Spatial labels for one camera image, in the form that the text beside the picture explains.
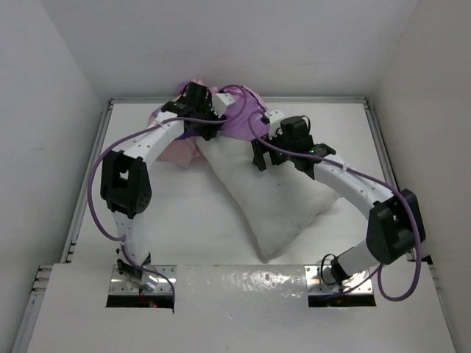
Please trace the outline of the pink pillowcase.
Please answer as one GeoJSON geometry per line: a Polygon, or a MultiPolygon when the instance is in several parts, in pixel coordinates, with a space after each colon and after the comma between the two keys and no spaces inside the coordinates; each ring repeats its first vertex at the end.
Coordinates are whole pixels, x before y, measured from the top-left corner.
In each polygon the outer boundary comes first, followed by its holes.
{"type": "MultiPolygon", "coordinates": [[[[217,93],[229,93],[235,99],[235,104],[229,107],[225,113],[230,122],[222,125],[218,132],[225,137],[239,140],[251,141],[253,139],[248,125],[249,115],[257,110],[268,110],[266,103],[255,91],[243,85],[228,85],[223,88],[207,86],[199,78],[194,78],[191,82],[204,86],[211,92],[212,96],[217,93]]],[[[157,157],[157,160],[174,163],[183,168],[188,167],[193,159],[202,156],[196,145],[198,137],[199,135],[195,129],[189,129],[166,147],[157,157]]]]}

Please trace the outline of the white pillow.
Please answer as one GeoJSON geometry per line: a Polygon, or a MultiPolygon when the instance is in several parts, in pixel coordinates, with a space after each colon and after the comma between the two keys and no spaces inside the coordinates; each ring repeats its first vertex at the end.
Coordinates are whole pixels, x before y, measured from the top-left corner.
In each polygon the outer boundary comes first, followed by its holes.
{"type": "Polygon", "coordinates": [[[259,171],[245,140],[220,135],[210,141],[197,138],[196,146],[240,207],[262,260],[280,256],[340,198],[290,162],[259,171]]]}

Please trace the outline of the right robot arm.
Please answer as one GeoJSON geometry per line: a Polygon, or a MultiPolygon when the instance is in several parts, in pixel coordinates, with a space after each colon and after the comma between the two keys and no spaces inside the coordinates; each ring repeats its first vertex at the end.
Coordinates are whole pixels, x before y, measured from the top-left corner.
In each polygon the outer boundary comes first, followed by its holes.
{"type": "Polygon", "coordinates": [[[336,150],[315,143],[308,117],[264,113],[249,118],[254,136],[253,162],[260,171],[266,161],[280,165],[286,161],[327,185],[353,205],[367,220],[366,237],[340,255],[321,273],[341,286],[354,274],[375,265],[389,265],[405,253],[422,253],[425,230],[416,195],[408,189],[396,190],[385,182],[350,167],[336,150]]]}

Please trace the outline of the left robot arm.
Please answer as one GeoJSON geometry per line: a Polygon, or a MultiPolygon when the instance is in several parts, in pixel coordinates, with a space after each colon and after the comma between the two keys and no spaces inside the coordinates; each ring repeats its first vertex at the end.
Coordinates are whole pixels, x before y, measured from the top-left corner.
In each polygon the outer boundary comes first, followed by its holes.
{"type": "Polygon", "coordinates": [[[229,93],[212,93],[188,83],[176,99],[157,109],[143,134],[134,135],[126,149],[111,149],[102,159],[100,196],[116,224],[121,245],[118,271],[139,287],[152,274],[142,214],[152,200],[149,167],[176,139],[194,132],[206,140],[216,136],[225,113],[235,104],[229,93]]]}

